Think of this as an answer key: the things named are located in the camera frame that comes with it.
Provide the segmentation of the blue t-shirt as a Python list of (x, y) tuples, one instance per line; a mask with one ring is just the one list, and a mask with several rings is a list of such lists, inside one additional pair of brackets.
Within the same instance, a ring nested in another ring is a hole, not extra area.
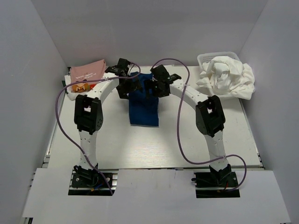
[(159, 98), (154, 96), (147, 98), (144, 87), (144, 81), (152, 80), (153, 75), (151, 73), (141, 73), (138, 77), (141, 83), (142, 92), (136, 90), (128, 95), (130, 124), (134, 126), (159, 127)]

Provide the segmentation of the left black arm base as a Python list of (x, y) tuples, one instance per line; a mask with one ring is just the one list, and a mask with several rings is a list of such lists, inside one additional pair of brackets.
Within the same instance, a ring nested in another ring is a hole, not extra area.
[(106, 181), (99, 174), (95, 174), (93, 180), (80, 176), (72, 171), (69, 190), (69, 196), (112, 196)]

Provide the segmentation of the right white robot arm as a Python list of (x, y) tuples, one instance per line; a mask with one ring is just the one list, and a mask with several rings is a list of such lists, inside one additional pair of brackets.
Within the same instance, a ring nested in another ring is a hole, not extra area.
[(216, 186), (222, 186), (228, 180), (231, 166), (224, 149), (223, 129), (226, 120), (219, 97), (201, 94), (187, 82), (184, 83), (179, 75), (170, 75), (163, 65), (151, 68), (150, 71), (153, 79), (144, 82), (146, 96), (152, 94), (162, 98), (172, 94), (181, 98), (178, 117), (183, 102), (195, 110), (197, 129), (204, 135), (208, 147), (211, 181)]

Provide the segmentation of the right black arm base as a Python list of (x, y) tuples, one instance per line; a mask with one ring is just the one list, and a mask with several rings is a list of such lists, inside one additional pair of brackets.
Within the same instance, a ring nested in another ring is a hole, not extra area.
[(239, 198), (239, 189), (236, 173), (232, 172), (220, 183), (212, 179), (210, 172), (197, 172), (191, 181), (195, 184), (196, 198)]

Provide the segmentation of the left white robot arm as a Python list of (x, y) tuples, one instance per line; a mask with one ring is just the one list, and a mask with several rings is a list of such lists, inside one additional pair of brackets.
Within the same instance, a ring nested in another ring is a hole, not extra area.
[(93, 170), (98, 167), (96, 139), (103, 124), (102, 103), (114, 89), (121, 99), (128, 99), (130, 93), (142, 89), (139, 78), (130, 76), (130, 65), (135, 64), (120, 58), (117, 65), (105, 70), (104, 81), (98, 82), (87, 94), (75, 99), (74, 122), (82, 149), (78, 169), (87, 170), (82, 179), (88, 186), (96, 185), (99, 180), (99, 175)]

